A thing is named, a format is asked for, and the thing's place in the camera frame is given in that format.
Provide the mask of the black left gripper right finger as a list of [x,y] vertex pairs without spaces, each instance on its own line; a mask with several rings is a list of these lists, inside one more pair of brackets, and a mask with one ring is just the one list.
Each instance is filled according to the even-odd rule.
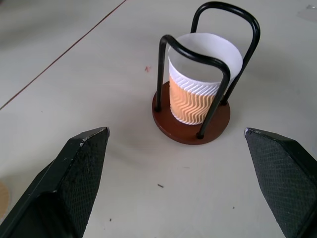
[[296,140],[246,128],[261,192],[286,238],[317,238],[317,160]]

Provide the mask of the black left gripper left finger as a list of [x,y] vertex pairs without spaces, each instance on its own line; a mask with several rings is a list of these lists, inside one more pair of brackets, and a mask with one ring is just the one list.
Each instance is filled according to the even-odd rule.
[[0,224],[0,238],[82,238],[99,190],[110,130],[70,138]]

